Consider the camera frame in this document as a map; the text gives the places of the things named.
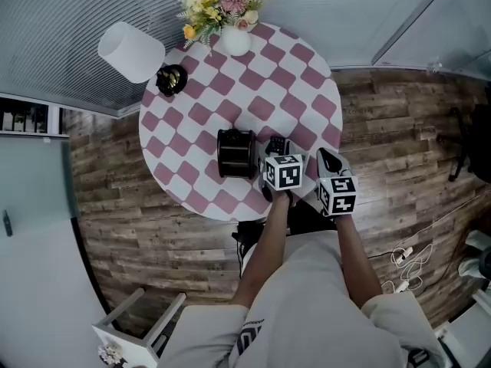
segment t-shirt sleeve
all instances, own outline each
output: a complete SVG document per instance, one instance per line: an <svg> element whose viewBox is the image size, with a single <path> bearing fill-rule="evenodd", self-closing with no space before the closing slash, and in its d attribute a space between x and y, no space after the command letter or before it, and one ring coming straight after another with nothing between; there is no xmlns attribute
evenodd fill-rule
<svg viewBox="0 0 491 368"><path fill-rule="evenodd" d="M443 349L410 291L375 296L364 304L361 311L376 327L393 334L407 352L425 350L433 366L444 366Z"/></svg>
<svg viewBox="0 0 491 368"><path fill-rule="evenodd" d="M249 310L240 305L184 308L160 357L159 368L212 368L226 361Z"/></svg>

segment checkered tablecloth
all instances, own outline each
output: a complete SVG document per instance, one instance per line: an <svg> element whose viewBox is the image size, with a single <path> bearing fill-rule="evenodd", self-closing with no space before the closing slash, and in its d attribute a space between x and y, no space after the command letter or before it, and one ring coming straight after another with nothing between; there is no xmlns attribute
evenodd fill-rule
<svg viewBox="0 0 491 368"><path fill-rule="evenodd" d="M251 30L251 50L231 57L218 36L211 56L199 42L180 45L166 64L181 64L189 80L167 98L150 79L140 109L140 142L160 186L187 209L211 219L247 221L265 217L269 203L258 179L218 174L219 129L252 130L260 143L271 135L309 151L303 197L315 187L319 147L338 150L341 100L325 60L302 39L269 24Z"/></svg>

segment white lampshade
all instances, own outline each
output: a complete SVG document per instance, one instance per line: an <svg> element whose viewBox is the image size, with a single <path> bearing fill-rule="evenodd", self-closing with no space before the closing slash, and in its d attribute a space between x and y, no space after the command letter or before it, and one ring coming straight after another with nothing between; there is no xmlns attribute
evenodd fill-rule
<svg viewBox="0 0 491 368"><path fill-rule="evenodd" d="M166 48L162 42L120 21L106 30L97 53L131 83L142 83L162 67Z"/></svg>

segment white box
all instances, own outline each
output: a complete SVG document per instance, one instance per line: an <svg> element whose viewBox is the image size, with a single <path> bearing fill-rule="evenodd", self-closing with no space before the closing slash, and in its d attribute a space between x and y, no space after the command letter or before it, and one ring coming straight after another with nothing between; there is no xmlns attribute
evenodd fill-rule
<svg viewBox="0 0 491 368"><path fill-rule="evenodd" d="M358 197L358 177L319 179L318 198L329 215L352 214Z"/></svg>
<svg viewBox="0 0 491 368"><path fill-rule="evenodd" d="M264 181L275 191L302 186L302 155L270 156L265 159Z"/></svg>

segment white vase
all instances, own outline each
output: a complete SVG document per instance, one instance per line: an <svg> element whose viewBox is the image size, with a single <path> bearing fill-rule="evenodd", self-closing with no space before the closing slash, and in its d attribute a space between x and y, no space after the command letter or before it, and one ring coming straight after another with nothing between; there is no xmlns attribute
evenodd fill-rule
<svg viewBox="0 0 491 368"><path fill-rule="evenodd" d="M239 30L233 26L222 29L223 48L232 56L242 56L251 48L251 36L247 30Z"/></svg>

